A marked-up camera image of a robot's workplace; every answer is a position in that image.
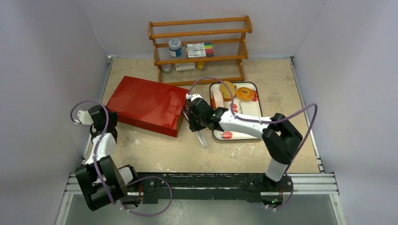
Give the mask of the strawberry print white tray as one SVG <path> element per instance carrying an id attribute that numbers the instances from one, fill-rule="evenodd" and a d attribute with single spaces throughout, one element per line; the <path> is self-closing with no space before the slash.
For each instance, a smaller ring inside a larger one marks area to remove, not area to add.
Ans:
<path id="1" fill-rule="evenodd" d="M 236 89 L 245 87 L 249 88 L 254 92 L 254 98 L 251 101 L 244 102 L 238 98 L 234 98 L 233 111 L 239 114 L 245 114 L 255 117 L 262 117 L 262 111 L 259 101 L 259 96 L 257 92 L 257 86 L 252 82 L 234 82 Z M 258 138 L 239 133 L 239 132 L 229 132 L 229 131 L 212 131 L 214 139 L 218 141 L 248 141 L 248 140 L 258 140 Z"/>

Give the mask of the orange fake donut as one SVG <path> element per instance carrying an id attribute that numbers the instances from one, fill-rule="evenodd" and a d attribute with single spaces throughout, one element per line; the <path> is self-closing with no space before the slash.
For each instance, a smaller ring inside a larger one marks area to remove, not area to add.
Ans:
<path id="1" fill-rule="evenodd" d="M 252 89 L 247 87 L 241 87 L 236 90 L 236 97 L 243 102 L 252 101 L 255 97 L 255 93 Z"/>

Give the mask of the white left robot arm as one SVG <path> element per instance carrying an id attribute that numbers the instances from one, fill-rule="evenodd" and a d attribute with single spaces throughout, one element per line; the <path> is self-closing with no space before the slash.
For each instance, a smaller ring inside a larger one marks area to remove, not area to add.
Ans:
<path id="1" fill-rule="evenodd" d="M 117 168 L 111 155 L 118 138 L 117 112 L 100 104 L 78 111 L 76 124 L 90 127 L 92 151 L 87 161 L 75 170 L 77 182 L 88 208 L 98 210 L 114 204 L 139 188 L 140 179 L 134 167 Z"/>

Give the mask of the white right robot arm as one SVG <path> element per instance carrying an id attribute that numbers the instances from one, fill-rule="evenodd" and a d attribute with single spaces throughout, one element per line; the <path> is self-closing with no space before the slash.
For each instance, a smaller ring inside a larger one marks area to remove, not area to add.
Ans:
<path id="1" fill-rule="evenodd" d="M 262 139 L 271 156 L 263 184 L 270 191 L 282 184 L 282 177 L 303 141 L 302 134 L 283 114 L 254 117 L 218 107 L 213 109 L 201 95 L 187 95 L 185 114 L 192 132 L 205 128 L 220 132 L 238 132 Z"/>

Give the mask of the red paper bag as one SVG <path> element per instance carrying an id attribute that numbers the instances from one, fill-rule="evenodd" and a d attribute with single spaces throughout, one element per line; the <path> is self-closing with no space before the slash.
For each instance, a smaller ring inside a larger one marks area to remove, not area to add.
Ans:
<path id="1" fill-rule="evenodd" d="M 187 89 L 125 76 L 107 107 L 118 113 L 121 123 L 177 137 Z"/>

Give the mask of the yellow fake bread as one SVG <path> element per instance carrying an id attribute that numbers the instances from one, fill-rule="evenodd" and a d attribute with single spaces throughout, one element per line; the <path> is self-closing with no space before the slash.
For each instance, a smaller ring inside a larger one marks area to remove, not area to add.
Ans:
<path id="1" fill-rule="evenodd" d="M 224 81 L 219 88 L 222 98 L 225 102 L 229 102 L 232 100 L 233 97 L 236 95 L 236 85 L 229 82 Z"/>

